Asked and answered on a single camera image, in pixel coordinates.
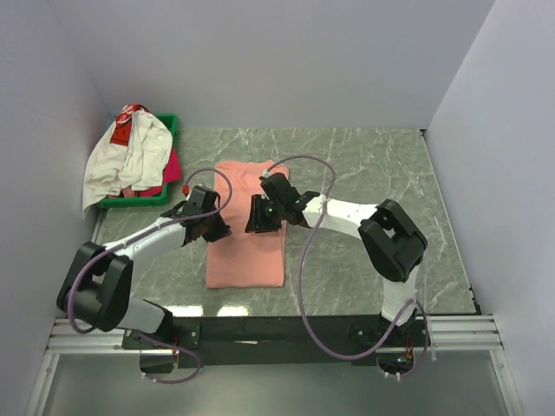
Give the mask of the salmon pink t shirt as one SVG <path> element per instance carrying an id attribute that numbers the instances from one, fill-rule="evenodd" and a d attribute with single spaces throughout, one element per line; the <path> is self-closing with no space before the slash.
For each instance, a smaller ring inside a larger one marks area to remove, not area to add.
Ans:
<path id="1" fill-rule="evenodd" d="M 245 227 L 250 216 L 251 196 L 260 194 L 259 177 L 273 162 L 225 160 L 216 169 L 225 176 L 214 175 L 214 188 L 229 204 L 220 212 L 232 234 L 208 244 L 206 287 L 278 288 L 284 285 L 285 230 L 266 234 L 248 234 Z"/>

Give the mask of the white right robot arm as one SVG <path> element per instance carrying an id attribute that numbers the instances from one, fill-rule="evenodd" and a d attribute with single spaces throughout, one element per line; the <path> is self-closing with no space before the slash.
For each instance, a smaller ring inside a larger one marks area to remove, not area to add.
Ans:
<path id="1" fill-rule="evenodd" d="M 283 224 L 323 228 L 360 240 L 382 277 L 381 336 L 399 346 L 411 335 L 416 310 L 415 278 L 428 241 L 394 200 L 364 205 L 307 191 L 301 194 L 282 173 L 261 178 L 251 196 L 247 233 L 279 231 Z"/>

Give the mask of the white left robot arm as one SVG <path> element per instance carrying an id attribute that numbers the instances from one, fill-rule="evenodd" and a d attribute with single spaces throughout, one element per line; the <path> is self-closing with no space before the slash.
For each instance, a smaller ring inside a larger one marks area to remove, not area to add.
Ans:
<path id="1" fill-rule="evenodd" d="M 230 236 L 219 202 L 216 191 L 196 185 L 185 200 L 148 227 L 109 244 L 82 244 L 56 298 L 57 308 L 92 330 L 127 329 L 142 334 L 153 348 L 175 343 L 179 336 L 173 314 L 153 302 L 132 298 L 132 282 L 167 252 L 200 238 L 213 243 Z"/>

